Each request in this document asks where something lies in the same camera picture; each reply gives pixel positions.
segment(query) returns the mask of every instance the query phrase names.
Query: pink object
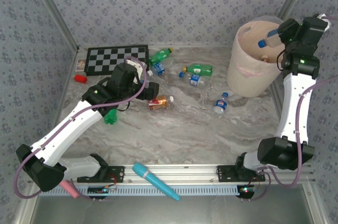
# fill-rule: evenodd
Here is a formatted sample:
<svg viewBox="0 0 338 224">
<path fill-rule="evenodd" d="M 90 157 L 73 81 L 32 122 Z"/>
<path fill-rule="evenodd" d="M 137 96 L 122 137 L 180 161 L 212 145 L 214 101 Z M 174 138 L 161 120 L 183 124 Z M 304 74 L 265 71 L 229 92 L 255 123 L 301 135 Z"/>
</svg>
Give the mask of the pink object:
<svg viewBox="0 0 338 224">
<path fill-rule="evenodd" d="M 73 186 L 70 185 L 70 183 L 67 180 L 62 180 L 59 183 L 59 186 L 64 188 L 64 190 L 67 191 L 75 199 L 77 199 L 80 196 L 80 194 L 73 188 Z"/>
</svg>

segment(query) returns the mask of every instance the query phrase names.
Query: orange bottle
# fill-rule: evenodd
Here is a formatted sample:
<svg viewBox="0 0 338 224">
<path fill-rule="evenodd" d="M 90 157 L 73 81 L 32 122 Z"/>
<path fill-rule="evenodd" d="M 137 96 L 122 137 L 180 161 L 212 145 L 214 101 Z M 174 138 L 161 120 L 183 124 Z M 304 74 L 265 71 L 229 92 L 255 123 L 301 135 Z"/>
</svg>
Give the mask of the orange bottle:
<svg viewBox="0 0 338 224">
<path fill-rule="evenodd" d="M 167 98 L 166 96 L 157 96 L 153 100 L 148 101 L 148 104 L 150 110 L 158 110 L 162 107 L 168 106 L 168 104 L 173 101 L 174 101 L 173 96 L 169 96 L 169 98 Z"/>
</svg>

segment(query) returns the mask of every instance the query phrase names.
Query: bottle cap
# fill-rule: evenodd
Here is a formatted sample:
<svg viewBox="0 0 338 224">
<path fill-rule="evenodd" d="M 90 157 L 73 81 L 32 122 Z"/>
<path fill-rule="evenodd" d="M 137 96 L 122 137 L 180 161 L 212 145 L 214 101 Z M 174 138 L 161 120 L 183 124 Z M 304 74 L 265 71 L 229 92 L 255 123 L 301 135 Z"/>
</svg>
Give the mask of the bottle cap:
<svg viewBox="0 0 338 224">
<path fill-rule="evenodd" d="M 260 40 L 260 41 L 258 42 L 258 46 L 259 46 L 260 48 L 264 48 L 264 47 L 267 46 L 267 43 L 266 43 L 266 41 L 265 41 L 264 39 L 262 39 L 262 40 Z"/>
</svg>

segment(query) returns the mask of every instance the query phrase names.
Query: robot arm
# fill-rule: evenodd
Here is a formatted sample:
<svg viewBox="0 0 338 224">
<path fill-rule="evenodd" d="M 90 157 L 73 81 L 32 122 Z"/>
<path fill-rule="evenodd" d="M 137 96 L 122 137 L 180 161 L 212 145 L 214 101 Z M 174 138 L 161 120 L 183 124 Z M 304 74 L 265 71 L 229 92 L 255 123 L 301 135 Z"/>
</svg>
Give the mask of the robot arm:
<svg viewBox="0 0 338 224">
<path fill-rule="evenodd" d="M 114 103 L 133 96 L 140 91 L 142 86 L 139 80 L 141 73 L 141 66 L 132 61 L 117 65 L 111 77 L 104 78 L 98 84 L 90 87 L 75 109 L 51 132 L 30 147 L 23 144 L 16 150 L 18 159 L 23 162 L 28 155 L 40 149 L 24 165 L 23 169 L 41 191 L 53 189 L 62 180 L 82 176 L 92 177 L 94 175 L 103 178 L 106 175 L 108 164 L 97 154 L 72 159 L 62 159 L 61 156 L 85 130 L 118 106 L 88 109 L 76 118 L 73 118 L 73 116 L 92 105 Z M 159 84 L 150 82 L 149 87 L 144 88 L 137 98 L 151 100 L 158 95 L 158 90 Z M 69 120 L 71 120 L 71 123 L 45 147 L 42 147 Z"/>
<path fill-rule="evenodd" d="M 320 67 L 319 59 L 313 54 L 322 34 L 329 28 L 330 22 L 321 17 L 306 17 L 299 25 L 294 19 L 288 19 L 278 28 L 278 34 L 285 45 L 281 66 L 285 96 L 280 123 L 275 137 L 263 139 L 258 150 L 244 153 L 243 167 L 256 170 L 263 165 L 276 166 L 280 169 L 295 170 L 298 160 L 295 132 L 296 107 L 304 90 L 316 83 Z M 307 115 L 311 93 L 303 99 L 299 114 L 299 134 L 302 144 L 302 163 L 314 155 L 314 148 L 308 146 Z"/>
</svg>

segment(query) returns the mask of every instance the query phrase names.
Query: green soda bottle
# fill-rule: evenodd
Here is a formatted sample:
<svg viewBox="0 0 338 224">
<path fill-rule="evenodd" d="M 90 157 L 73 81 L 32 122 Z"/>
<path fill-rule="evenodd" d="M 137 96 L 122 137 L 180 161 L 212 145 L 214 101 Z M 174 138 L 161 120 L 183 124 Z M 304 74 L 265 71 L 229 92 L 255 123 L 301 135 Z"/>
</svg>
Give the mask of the green soda bottle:
<svg viewBox="0 0 338 224">
<path fill-rule="evenodd" d="M 159 52 L 156 52 L 155 55 L 149 58 L 150 64 L 154 65 L 154 64 L 161 62 L 162 60 L 169 57 L 169 54 L 172 53 L 173 51 L 174 51 L 173 48 L 169 48 L 169 49 L 163 49 L 163 50 L 160 50 Z"/>
<path fill-rule="evenodd" d="M 192 64 L 188 67 L 183 67 L 183 72 L 192 72 L 201 76 L 211 76 L 212 66 L 209 64 Z"/>
</svg>

